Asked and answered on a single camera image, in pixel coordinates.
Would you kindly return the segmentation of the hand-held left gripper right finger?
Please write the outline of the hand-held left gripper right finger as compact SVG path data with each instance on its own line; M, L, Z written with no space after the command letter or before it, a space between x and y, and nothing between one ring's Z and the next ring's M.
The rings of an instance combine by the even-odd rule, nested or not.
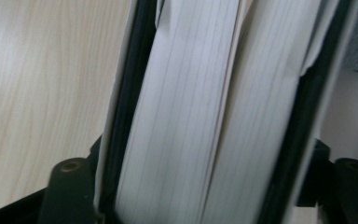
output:
M297 207L314 207L327 204L334 199L333 163L329 160L330 147L317 139L301 191L296 200Z

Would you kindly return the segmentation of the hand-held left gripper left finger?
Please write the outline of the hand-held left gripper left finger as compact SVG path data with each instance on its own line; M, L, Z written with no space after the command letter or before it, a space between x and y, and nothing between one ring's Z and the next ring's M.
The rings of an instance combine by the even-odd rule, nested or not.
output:
M88 161L89 161L90 169L94 175L96 174L97 171L101 142L102 142L102 138L99 137L89 150Z

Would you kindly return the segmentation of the white book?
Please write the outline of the white book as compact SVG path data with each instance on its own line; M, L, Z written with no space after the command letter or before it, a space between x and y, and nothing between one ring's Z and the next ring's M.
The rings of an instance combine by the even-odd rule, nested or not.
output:
M358 0L131 0L103 224L287 224Z

